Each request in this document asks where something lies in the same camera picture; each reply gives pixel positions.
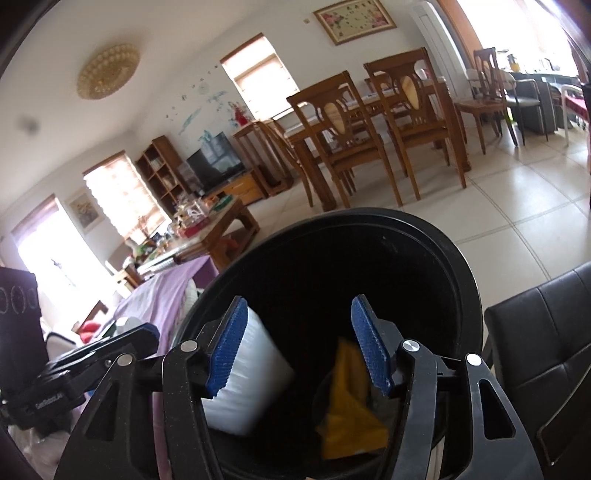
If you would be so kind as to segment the black leather chair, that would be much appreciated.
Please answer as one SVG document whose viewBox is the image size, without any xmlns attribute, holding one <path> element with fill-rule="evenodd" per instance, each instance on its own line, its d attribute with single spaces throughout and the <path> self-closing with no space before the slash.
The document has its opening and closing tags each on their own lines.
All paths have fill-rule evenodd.
<svg viewBox="0 0 591 480">
<path fill-rule="evenodd" d="M 547 479 L 590 476 L 590 266 L 489 307 L 496 376 Z"/>
</svg>

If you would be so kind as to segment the wooden dining chair near left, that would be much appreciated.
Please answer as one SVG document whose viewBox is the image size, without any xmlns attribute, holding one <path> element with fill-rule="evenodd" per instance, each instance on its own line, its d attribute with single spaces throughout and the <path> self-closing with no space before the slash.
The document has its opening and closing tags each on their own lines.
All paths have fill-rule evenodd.
<svg viewBox="0 0 591 480">
<path fill-rule="evenodd" d="M 342 205 L 351 206 L 349 196 L 356 190 L 353 168 L 374 161 L 383 164 L 397 204 L 403 205 L 384 141 L 348 71 L 287 97 L 287 102 L 314 143 Z"/>
</svg>

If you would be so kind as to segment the wooden dining chair near right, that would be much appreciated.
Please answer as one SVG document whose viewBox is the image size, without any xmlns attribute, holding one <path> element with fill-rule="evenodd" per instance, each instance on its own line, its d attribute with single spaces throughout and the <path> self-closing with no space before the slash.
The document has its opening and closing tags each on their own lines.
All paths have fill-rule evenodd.
<svg viewBox="0 0 591 480">
<path fill-rule="evenodd" d="M 409 151 L 439 144 L 446 162 L 455 161 L 460 184 L 467 187 L 468 155 L 446 83 L 435 74 L 425 48 L 363 65 L 380 99 L 389 134 L 415 198 L 421 194 Z"/>
</svg>

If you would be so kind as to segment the black trash bin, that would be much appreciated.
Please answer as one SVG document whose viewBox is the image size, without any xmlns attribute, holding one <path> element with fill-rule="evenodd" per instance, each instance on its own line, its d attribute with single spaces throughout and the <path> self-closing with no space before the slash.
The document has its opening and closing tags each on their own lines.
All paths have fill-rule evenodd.
<svg viewBox="0 0 591 480">
<path fill-rule="evenodd" d="M 176 333 L 197 336 L 245 298 L 293 375 L 252 431 L 211 432 L 228 479 L 372 479 L 380 452 L 322 457 L 320 426 L 339 343 L 355 342 L 353 298 L 441 356 L 482 349 L 482 303 L 454 242 L 431 223 L 385 208 L 335 211 L 291 225 L 242 255 L 209 284 Z"/>
</svg>

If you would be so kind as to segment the purple tablecloth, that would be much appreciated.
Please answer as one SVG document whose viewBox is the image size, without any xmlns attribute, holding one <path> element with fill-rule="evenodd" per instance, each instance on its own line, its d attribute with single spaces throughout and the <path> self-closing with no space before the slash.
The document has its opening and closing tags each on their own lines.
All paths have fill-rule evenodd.
<svg viewBox="0 0 591 480">
<path fill-rule="evenodd" d="M 132 317 L 155 326 L 159 332 L 156 356 L 164 355 L 197 300 L 193 294 L 185 294 L 187 287 L 203 290 L 217 275 L 218 269 L 207 255 L 161 271 L 121 301 L 110 318 Z"/>
</svg>

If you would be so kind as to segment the white air conditioner tower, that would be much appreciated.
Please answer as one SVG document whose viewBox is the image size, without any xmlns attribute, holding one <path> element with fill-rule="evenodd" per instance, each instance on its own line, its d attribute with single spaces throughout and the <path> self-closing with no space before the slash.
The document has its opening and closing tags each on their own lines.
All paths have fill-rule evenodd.
<svg viewBox="0 0 591 480">
<path fill-rule="evenodd" d="M 437 9 L 429 1 L 410 5 L 410 15 L 428 45 L 430 58 L 446 80 L 453 98 L 470 94 L 466 66 L 454 39 Z"/>
</svg>

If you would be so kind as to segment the wooden tv cabinet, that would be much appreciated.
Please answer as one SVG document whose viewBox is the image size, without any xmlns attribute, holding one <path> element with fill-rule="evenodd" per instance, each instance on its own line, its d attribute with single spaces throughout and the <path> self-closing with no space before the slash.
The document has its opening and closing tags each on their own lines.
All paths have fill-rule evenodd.
<svg viewBox="0 0 591 480">
<path fill-rule="evenodd" d="M 206 200 L 214 200 L 224 198 L 225 196 L 233 196 L 242 201 L 242 204 L 249 206 L 250 204 L 262 201 L 269 197 L 266 189 L 263 187 L 262 181 L 253 170 L 247 170 L 238 176 L 223 182 L 221 185 L 214 188 L 211 193 L 204 195 Z"/>
</svg>

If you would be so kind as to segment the yellow plastic bag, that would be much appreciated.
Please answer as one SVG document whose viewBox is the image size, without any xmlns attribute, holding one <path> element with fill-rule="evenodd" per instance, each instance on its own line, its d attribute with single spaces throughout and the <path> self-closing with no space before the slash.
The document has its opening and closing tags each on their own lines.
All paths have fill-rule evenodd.
<svg viewBox="0 0 591 480">
<path fill-rule="evenodd" d="M 370 376 L 359 347 L 339 342 L 329 407 L 318 427 L 325 460 L 370 453 L 387 446 L 389 431 L 368 406 L 369 393 Z"/>
</svg>

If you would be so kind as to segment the white paper cup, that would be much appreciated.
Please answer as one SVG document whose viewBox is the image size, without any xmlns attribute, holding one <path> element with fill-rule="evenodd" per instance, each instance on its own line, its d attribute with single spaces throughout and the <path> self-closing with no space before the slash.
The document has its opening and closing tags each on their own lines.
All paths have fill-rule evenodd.
<svg viewBox="0 0 591 480">
<path fill-rule="evenodd" d="M 246 435 L 294 374 L 259 315 L 249 308 L 245 334 L 226 385 L 214 399 L 202 400 L 207 425 Z"/>
</svg>

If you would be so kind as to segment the tall wooden plant stand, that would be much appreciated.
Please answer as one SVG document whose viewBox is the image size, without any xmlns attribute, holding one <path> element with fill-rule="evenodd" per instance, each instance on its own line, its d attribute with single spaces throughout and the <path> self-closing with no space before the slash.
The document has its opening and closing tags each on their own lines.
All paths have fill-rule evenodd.
<svg viewBox="0 0 591 480">
<path fill-rule="evenodd" d="M 290 189 L 293 179 L 271 149 L 270 142 L 263 132 L 263 123 L 254 120 L 239 127 L 232 138 L 247 166 L 256 175 L 266 197 L 274 196 Z"/>
</svg>

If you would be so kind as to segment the framed sunflower painting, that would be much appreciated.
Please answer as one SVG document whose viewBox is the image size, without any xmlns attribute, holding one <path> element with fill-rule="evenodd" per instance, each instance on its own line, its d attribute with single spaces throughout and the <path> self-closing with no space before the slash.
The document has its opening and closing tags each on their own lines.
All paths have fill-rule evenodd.
<svg viewBox="0 0 591 480">
<path fill-rule="evenodd" d="M 84 234 L 90 232 L 104 220 L 101 208 L 97 205 L 93 195 L 85 188 L 73 194 L 66 201 L 66 205 Z"/>
</svg>

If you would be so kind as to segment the wooden bookshelf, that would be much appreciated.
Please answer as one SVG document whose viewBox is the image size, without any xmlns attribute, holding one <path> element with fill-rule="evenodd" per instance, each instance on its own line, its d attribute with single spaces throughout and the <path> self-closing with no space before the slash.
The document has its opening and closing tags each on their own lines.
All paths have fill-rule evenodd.
<svg viewBox="0 0 591 480">
<path fill-rule="evenodd" d="M 159 136 L 134 161 L 141 179 L 169 216 L 173 217 L 183 194 L 189 194 L 189 186 L 179 168 L 181 158 L 166 136 Z"/>
</svg>

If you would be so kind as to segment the black television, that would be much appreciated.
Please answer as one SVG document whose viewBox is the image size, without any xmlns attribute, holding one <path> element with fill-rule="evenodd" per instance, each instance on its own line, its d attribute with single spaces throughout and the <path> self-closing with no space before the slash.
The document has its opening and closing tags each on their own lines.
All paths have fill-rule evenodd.
<svg viewBox="0 0 591 480">
<path fill-rule="evenodd" d="M 211 193 L 246 172 L 245 164 L 224 132 L 204 140 L 186 163 L 197 177 L 199 194 Z"/>
</svg>

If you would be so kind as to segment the wooden chair far right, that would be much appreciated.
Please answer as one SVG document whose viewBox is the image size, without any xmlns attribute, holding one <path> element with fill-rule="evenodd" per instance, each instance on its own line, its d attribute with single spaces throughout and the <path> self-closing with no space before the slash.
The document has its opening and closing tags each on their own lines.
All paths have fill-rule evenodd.
<svg viewBox="0 0 591 480">
<path fill-rule="evenodd" d="M 475 69 L 467 72 L 473 97 L 454 102 L 461 127 L 463 130 L 465 129 L 462 115 L 464 113 L 471 115 L 476 124 L 482 153 L 486 154 L 482 117 L 491 118 L 493 130 L 497 137 L 503 136 L 501 120 L 504 120 L 514 146 L 518 147 L 519 142 L 509 117 L 503 76 L 498 65 L 496 48 L 475 50 L 473 55 Z"/>
</svg>

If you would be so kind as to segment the wooden dining chair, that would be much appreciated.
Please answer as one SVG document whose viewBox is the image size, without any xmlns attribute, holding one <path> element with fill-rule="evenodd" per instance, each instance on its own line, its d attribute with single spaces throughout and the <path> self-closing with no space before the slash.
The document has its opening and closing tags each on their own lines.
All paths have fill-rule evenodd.
<svg viewBox="0 0 591 480">
<path fill-rule="evenodd" d="M 353 168 L 374 161 L 383 164 L 397 204 L 403 205 L 384 141 L 348 71 L 287 97 L 287 102 L 314 143 L 342 205 L 351 206 L 349 196 L 356 190 Z"/>
<path fill-rule="evenodd" d="M 409 151 L 439 144 L 446 162 L 455 161 L 460 184 L 467 187 L 468 155 L 446 83 L 435 74 L 425 48 L 363 65 L 380 99 L 389 134 L 415 198 L 421 194 Z"/>
</svg>

